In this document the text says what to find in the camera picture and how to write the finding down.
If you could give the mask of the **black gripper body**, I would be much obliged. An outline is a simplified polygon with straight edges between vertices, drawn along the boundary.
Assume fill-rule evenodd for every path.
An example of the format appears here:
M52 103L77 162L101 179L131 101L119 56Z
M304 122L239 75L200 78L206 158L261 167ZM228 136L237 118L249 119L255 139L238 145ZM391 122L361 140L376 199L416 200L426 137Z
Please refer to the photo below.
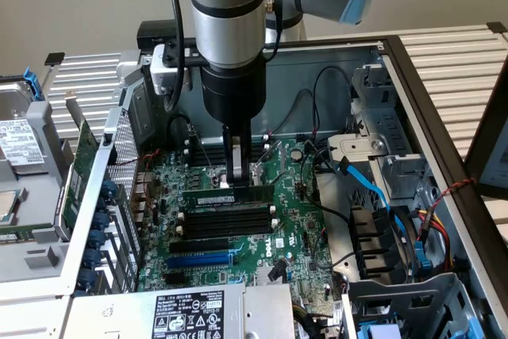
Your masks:
M235 69L202 67L203 101L207 112L223 125L250 122L266 101L266 63L254 60Z

